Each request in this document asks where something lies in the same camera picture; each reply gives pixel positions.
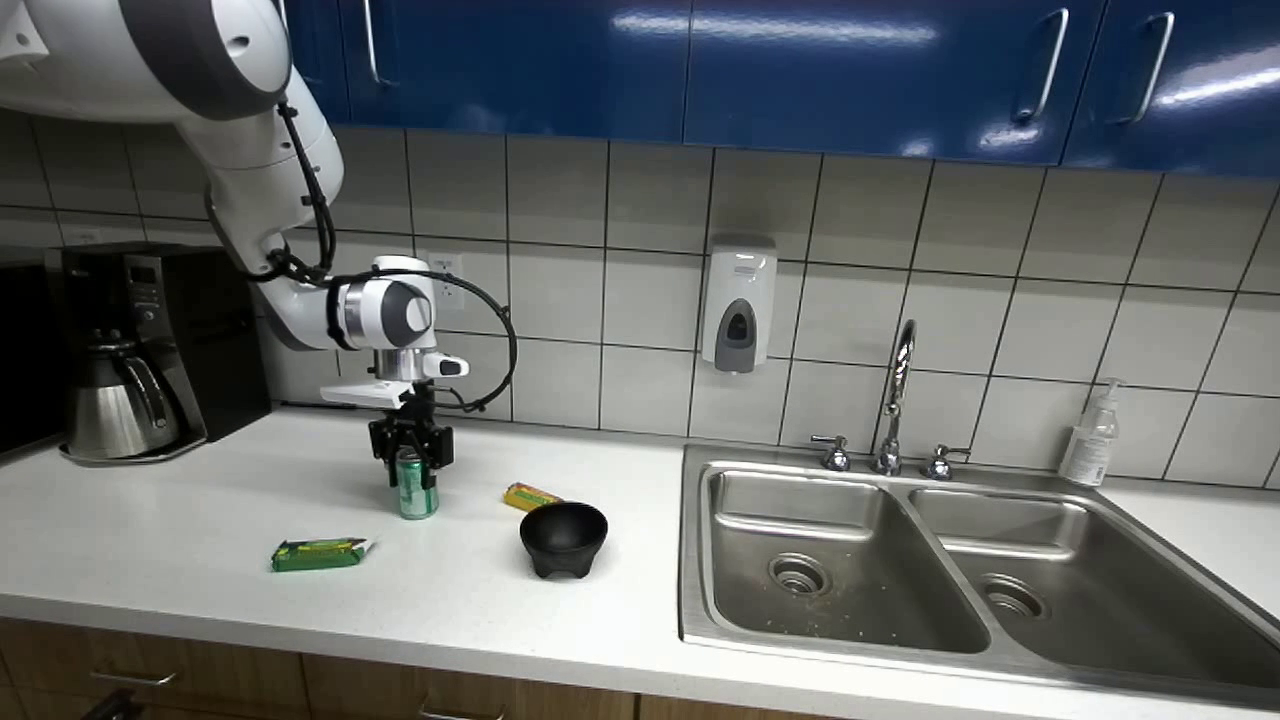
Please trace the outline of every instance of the faucet handle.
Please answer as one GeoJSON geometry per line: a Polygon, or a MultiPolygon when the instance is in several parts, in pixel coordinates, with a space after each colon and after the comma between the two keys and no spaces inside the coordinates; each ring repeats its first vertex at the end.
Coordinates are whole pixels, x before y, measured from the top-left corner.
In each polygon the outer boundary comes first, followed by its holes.
{"type": "Polygon", "coordinates": [[[817,439],[824,448],[820,464],[832,472],[849,472],[851,469],[851,451],[845,434],[832,439],[817,439]]]}
{"type": "Polygon", "coordinates": [[[967,454],[973,454],[967,448],[936,445],[933,460],[924,464],[924,477],[948,478],[948,477],[955,477],[955,464],[967,464],[967,454]]]}

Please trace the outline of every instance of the blue cabinet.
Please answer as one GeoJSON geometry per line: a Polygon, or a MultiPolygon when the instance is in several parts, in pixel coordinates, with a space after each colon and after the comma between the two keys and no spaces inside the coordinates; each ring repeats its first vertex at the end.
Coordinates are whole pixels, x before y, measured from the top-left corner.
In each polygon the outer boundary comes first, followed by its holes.
{"type": "Polygon", "coordinates": [[[346,0],[353,117],[682,139],[685,0],[346,0]]]}
{"type": "Polygon", "coordinates": [[[689,139],[1055,165],[1099,0],[697,0],[689,139]]]}
{"type": "Polygon", "coordinates": [[[349,118],[349,65],[338,0],[277,0],[290,24],[290,52],[329,118],[349,118]]]}
{"type": "Polygon", "coordinates": [[[1113,0],[1067,165],[1280,175],[1280,0],[1113,0]]]}

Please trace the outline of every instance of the white bottle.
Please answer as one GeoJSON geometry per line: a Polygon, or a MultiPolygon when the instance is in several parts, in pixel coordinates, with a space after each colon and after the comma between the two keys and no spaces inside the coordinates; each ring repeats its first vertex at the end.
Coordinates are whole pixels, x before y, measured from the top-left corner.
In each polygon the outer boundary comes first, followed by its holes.
{"type": "Polygon", "coordinates": [[[1066,460],[1055,464],[1062,478],[1099,489],[1120,445],[1120,390],[1117,379],[1087,400],[1085,414],[1072,423],[1066,460]]]}

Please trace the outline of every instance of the white countertop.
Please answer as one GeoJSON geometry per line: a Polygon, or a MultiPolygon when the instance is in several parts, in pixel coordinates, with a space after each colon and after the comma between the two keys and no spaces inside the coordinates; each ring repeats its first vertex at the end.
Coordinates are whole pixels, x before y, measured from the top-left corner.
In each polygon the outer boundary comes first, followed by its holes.
{"type": "MultiPolygon", "coordinates": [[[[1113,484],[1108,494],[1280,614],[1280,494],[1113,484]]],[[[0,469],[0,614],[459,667],[829,716],[1263,716],[869,659],[697,648],[677,619],[682,448],[459,426],[431,520],[389,510],[361,414],[277,411],[157,469],[0,469]],[[510,484],[588,500],[588,579],[530,573],[510,484]],[[270,573],[302,537],[371,537],[349,573],[270,573]]]]}

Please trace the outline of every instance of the stainless steel sink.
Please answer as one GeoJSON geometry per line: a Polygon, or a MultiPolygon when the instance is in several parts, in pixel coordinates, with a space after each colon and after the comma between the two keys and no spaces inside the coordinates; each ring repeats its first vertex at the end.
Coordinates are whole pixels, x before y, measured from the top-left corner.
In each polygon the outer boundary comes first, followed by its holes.
{"type": "Polygon", "coordinates": [[[1280,708],[1278,619],[1087,489],[718,454],[685,460],[693,644],[1280,708]]]}

